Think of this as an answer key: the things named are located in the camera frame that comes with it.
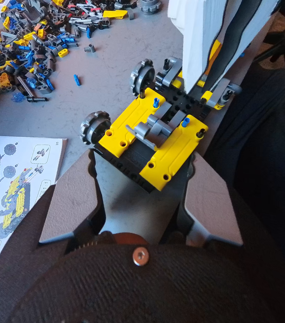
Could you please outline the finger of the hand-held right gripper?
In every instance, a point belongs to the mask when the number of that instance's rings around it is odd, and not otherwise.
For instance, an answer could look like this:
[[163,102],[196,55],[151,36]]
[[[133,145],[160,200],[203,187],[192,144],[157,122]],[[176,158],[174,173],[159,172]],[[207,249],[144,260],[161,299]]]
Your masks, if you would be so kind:
[[205,81],[205,91],[212,90],[253,41],[279,6],[278,0],[242,0],[227,27],[221,50]]
[[210,64],[229,1],[169,1],[168,17],[183,35],[182,77],[189,93]]

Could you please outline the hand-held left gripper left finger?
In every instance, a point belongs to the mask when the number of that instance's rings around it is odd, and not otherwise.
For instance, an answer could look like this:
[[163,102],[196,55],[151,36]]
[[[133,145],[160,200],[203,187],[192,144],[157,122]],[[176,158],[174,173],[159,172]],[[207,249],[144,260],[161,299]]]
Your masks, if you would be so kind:
[[88,149],[57,180],[40,244],[98,235],[106,220],[103,198],[97,181],[96,160]]

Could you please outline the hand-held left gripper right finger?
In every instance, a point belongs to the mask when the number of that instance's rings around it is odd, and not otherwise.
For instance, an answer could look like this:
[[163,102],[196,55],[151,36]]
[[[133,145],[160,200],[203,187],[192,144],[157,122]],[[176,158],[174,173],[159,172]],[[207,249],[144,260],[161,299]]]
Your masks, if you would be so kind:
[[243,245],[227,184],[198,152],[190,159],[177,227],[187,246],[211,240]]

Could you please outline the yellow black toy vehicle model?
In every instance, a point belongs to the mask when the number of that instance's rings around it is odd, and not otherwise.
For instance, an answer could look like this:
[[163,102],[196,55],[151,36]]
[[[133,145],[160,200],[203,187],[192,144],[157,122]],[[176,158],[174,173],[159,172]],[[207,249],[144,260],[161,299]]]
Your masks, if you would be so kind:
[[162,191],[198,146],[208,126],[205,118],[225,106],[241,87],[222,78],[213,92],[195,99],[181,87],[182,59],[165,59],[155,75],[150,59],[130,76],[133,102],[111,122],[96,111],[81,124],[81,139],[148,193]]

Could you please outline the grey desk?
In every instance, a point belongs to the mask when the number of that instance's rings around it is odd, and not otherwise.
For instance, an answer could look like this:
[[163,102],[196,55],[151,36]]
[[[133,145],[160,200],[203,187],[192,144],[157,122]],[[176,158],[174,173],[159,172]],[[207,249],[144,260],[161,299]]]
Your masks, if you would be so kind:
[[[58,59],[52,83],[55,91],[46,103],[15,103],[11,95],[0,95],[0,136],[67,139],[62,176],[87,151],[80,139],[80,125],[94,111],[106,111],[114,121],[133,101],[129,78],[135,65],[149,58],[156,72],[169,56],[182,58],[183,36],[167,17],[168,1],[157,14],[114,19],[91,39],[80,37],[80,45]],[[93,44],[95,53],[85,53]],[[73,75],[80,78],[77,86]],[[121,172],[96,156],[96,171],[106,213],[104,230],[132,232],[147,242],[160,241],[178,206],[185,184],[186,166],[161,191],[148,194]]]

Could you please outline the grey wheel hub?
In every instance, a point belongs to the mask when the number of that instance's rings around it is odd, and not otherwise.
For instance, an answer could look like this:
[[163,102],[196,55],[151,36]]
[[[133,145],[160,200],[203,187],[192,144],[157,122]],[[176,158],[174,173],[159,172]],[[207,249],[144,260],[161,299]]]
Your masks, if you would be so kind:
[[158,10],[161,4],[161,0],[139,0],[139,7],[142,11]]

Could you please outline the instruction booklet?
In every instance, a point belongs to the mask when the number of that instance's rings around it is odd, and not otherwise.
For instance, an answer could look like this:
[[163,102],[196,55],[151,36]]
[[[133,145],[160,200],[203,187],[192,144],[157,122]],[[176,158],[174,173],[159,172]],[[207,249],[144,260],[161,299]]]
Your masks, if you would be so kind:
[[67,139],[0,136],[0,253],[58,179]]

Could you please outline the person's dark clothed legs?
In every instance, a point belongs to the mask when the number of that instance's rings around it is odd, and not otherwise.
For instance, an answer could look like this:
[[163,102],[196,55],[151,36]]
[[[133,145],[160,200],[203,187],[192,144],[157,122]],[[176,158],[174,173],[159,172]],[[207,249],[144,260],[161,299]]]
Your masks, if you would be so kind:
[[204,159],[261,221],[285,263],[285,69],[254,63],[242,88]]

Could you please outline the yellow wedge panel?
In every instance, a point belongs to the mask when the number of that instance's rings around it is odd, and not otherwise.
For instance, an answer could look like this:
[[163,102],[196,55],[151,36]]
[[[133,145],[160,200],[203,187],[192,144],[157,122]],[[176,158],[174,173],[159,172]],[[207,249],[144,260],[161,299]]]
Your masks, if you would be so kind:
[[104,10],[104,18],[123,19],[128,14],[127,10]]

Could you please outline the pile of small building pieces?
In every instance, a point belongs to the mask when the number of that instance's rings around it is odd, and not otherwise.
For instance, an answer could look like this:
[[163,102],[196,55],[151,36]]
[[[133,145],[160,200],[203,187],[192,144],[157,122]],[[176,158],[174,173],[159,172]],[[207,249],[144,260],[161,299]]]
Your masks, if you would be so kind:
[[[56,59],[78,47],[82,34],[91,38],[95,30],[108,29],[104,10],[127,10],[134,18],[138,1],[14,0],[0,18],[0,93],[19,90],[35,97],[54,90],[50,75]],[[37,80],[36,89],[26,79]]]

